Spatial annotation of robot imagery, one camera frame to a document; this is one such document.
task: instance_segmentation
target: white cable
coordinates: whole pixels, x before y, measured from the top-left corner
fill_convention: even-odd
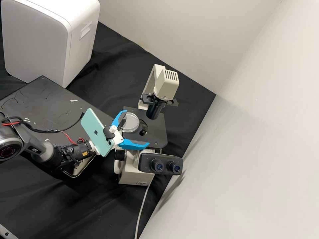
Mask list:
[[[152,181],[151,181],[151,182],[149,183],[149,185],[147,186],[146,191],[145,191],[145,194],[144,194],[144,198],[143,198],[142,205],[141,205],[140,212],[139,212],[139,217],[137,218],[137,222],[136,222],[135,237],[134,237],[134,239],[137,239],[137,232],[138,232],[138,230],[139,230],[139,224],[140,224],[140,218],[141,218],[143,206],[144,206],[144,203],[145,203],[145,199],[146,199],[147,192],[149,191],[149,188],[150,188],[150,185],[151,185]]]

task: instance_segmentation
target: black cloth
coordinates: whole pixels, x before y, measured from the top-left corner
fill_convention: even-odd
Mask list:
[[[123,106],[137,107],[154,64],[174,70],[99,23],[92,58],[67,89],[115,117]],[[0,73],[0,98],[25,84],[3,69]],[[215,94],[180,72],[178,76],[179,107],[162,110],[168,138],[163,153],[183,156]],[[50,177],[22,157],[1,164],[0,223],[19,238],[134,238],[146,187],[117,184],[112,164],[95,160],[80,178],[68,181]],[[154,177],[139,235],[169,180]]]

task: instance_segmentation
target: ventilation grille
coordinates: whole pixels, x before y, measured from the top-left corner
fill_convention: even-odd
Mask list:
[[[178,81],[177,72],[165,70],[165,77],[170,80]]]

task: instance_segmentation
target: microscope base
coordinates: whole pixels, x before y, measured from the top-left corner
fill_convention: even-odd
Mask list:
[[[137,169],[136,154],[136,150],[127,150],[126,161],[114,161],[114,172],[119,172],[119,184],[148,186],[152,182],[153,173],[144,173]]]

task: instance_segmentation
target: red wire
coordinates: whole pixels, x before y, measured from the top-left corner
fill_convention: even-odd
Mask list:
[[[20,122],[10,122],[10,123],[3,123],[2,126],[14,125],[19,124]]]
[[[70,138],[70,136],[69,136],[67,133],[65,133],[65,132],[63,132],[63,131],[61,131],[61,132],[64,133],[64,135],[68,138],[68,140],[69,140],[72,144],[77,145],[77,143],[75,143],[75,142]]]
[[[9,126],[9,125],[14,125],[14,124],[19,124],[19,123],[20,123],[20,122],[3,123],[2,126]],[[64,131],[60,131],[60,132],[64,133],[64,135],[67,137],[67,139],[68,139],[72,144],[77,145],[77,143],[75,143],[75,142],[70,138],[70,136],[69,136],[67,133],[65,133]]]

